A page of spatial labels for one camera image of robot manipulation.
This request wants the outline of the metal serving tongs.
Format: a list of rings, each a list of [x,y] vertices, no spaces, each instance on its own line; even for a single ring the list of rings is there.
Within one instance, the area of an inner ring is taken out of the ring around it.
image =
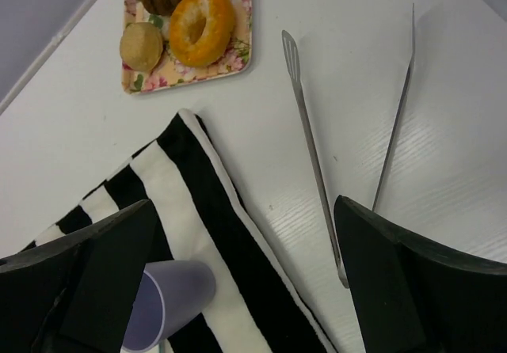
[[[383,186],[388,177],[388,169],[390,168],[392,158],[395,155],[395,143],[398,139],[399,130],[402,125],[402,117],[404,108],[408,98],[408,92],[410,89],[411,79],[414,72],[415,63],[415,51],[416,51],[416,21],[415,21],[415,10],[411,10],[411,56],[407,67],[405,81],[402,88],[402,93],[398,101],[398,108],[395,115],[395,121],[391,130],[389,143],[387,146],[385,158],[383,160],[383,166],[381,174],[379,176],[379,182],[375,192],[375,198],[372,204],[372,211],[376,211],[381,195],[383,194]],[[314,141],[314,135],[311,128],[311,122],[307,112],[307,106],[304,98],[303,87],[301,82],[301,69],[299,61],[299,52],[297,43],[295,42],[292,35],[283,30],[281,32],[282,47],[284,52],[284,58],[288,70],[288,75],[292,83],[293,92],[295,95],[295,102],[299,110],[299,117],[301,119],[303,133],[307,144],[308,153],[311,160],[312,170],[314,174],[315,183],[318,189],[318,196],[322,206],[326,228],[330,238],[332,252],[334,255],[334,261],[337,267],[337,274],[344,288],[349,288],[349,281],[345,272],[345,266],[342,262],[340,245],[337,239],[337,232],[334,227],[333,216],[331,214],[331,207],[326,192],[326,185],[322,175],[322,169],[318,158],[318,151]]]

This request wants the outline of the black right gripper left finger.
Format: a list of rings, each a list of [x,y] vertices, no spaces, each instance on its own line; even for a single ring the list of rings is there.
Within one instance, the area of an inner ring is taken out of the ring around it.
[[[1,260],[3,352],[118,352],[150,254],[149,200]]]

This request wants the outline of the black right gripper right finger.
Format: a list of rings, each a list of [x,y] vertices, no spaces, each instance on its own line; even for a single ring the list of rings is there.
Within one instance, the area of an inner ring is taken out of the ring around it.
[[[506,266],[338,196],[341,258],[368,352],[504,352]]]

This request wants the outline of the orange glazed donut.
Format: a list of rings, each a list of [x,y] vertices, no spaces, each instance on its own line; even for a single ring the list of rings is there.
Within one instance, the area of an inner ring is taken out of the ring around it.
[[[231,0],[182,0],[170,18],[170,50],[186,66],[208,66],[223,55],[234,27]]]

